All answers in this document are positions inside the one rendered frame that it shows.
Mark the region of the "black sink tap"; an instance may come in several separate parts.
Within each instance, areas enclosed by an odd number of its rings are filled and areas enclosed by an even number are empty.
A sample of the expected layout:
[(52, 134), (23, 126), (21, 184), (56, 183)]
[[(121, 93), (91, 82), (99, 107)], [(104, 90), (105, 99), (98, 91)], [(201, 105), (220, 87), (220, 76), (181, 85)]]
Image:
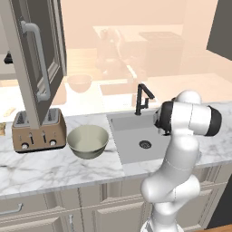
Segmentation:
[[(145, 99), (144, 103), (141, 103), (141, 96), (142, 93), (145, 92), (147, 94), (147, 98)], [(142, 109), (148, 109), (149, 108), (149, 100), (153, 100), (155, 96), (153, 93), (147, 88), (147, 86), (144, 83), (140, 83), (138, 85), (138, 90), (137, 90), (137, 100), (136, 100), (136, 111), (135, 114), (137, 116), (141, 115), (141, 110)]]

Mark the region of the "grey sink basin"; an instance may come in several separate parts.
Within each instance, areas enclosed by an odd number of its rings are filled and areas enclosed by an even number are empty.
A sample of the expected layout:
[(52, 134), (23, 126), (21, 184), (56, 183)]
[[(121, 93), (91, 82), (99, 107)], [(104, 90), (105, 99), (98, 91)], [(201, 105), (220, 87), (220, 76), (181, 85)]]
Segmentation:
[(153, 123), (155, 111), (137, 116), (133, 111), (107, 115), (121, 163), (163, 159), (170, 136), (163, 136)]

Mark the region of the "pale green bowl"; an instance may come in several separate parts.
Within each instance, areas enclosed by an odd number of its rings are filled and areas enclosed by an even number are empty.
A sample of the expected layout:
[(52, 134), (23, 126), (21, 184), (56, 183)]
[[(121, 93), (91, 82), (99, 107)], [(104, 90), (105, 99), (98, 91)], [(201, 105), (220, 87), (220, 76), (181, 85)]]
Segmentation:
[(67, 136), (67, 143), (73, 154), (84, 160), (99, 157), (109, 141), (109, 133), (97, 125), (82, 125)]

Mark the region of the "dark grey cabinet door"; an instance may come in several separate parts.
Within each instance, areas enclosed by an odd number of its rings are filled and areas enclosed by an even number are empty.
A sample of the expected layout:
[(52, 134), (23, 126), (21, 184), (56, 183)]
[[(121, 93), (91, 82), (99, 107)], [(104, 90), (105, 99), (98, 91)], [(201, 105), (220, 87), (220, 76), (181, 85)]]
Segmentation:
[[(30, 127), (38, 129), (67, 73), (61, 0), (0, 0), (0, 17)], [(45, 93), (44, 78), (34, 34), (24, 34), (21, 21), (40, 28), (51, 90), (48, 101), (37, 100), (38, 92)]]

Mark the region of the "beige base cabinet door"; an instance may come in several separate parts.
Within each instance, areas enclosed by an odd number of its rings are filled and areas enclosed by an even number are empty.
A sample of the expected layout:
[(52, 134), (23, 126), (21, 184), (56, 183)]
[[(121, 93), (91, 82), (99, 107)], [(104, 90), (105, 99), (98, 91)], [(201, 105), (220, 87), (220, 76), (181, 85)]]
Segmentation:
[(84, 232), (140, 232), (144, 202), (126, 200), (82, 210)]
[(179, 210), (178, 224), (185, 232), (205, 229), (225, 190), (226, 183), (203, 187), (198, 197)]
[(71, 227), (65, 229), (60, 217), (50, 217), (44, 220), (0, 227), (0, 232), (71, 232)]

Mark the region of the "copper four-slot toaster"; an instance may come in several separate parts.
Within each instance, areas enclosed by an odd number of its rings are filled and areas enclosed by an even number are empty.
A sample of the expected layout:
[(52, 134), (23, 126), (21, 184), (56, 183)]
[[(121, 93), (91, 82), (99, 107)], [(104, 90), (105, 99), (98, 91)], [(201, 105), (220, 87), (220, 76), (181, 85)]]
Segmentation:
[(39, 129), (30, 128), (25, 111), (12, 124), (14, 151), (18, 153), (60, 149), (66, 145), (66, 124), (59, 108), (50, 109)]

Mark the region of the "tan flat object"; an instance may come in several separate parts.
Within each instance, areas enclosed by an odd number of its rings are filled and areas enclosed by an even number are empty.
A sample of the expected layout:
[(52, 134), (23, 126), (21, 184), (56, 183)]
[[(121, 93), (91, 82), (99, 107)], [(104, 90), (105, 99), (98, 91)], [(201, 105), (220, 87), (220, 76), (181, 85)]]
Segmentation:
[(15, 107), (9, 108), (9, 109), (4, 113), (4, 117), (10, 116), (14, 110), (15, 110)]

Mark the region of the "beige drawer front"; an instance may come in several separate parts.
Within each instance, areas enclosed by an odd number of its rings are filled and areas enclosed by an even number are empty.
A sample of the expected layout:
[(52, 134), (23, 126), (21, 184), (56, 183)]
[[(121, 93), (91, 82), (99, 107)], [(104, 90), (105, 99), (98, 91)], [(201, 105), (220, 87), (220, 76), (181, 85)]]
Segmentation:
[(20, 212), (0, 216), (0, 218), (18, 216), (27, 213), (34, 213), (57, 207), (57, 200), (53, 193), (37, 194), (22, 198), (10, 198), (0, 200), (0, 211), (6, 211), (18, 208), (18, 204), (23, 203), (23, 208)]

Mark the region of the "dark grey wall cabinet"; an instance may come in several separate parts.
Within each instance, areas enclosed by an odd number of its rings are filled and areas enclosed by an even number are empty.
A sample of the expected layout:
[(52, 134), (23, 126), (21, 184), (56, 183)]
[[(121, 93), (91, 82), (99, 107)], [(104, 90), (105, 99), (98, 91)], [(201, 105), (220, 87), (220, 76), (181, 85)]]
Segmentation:
[(232, 61), (232, 0), (218, 0), (207, 49)]

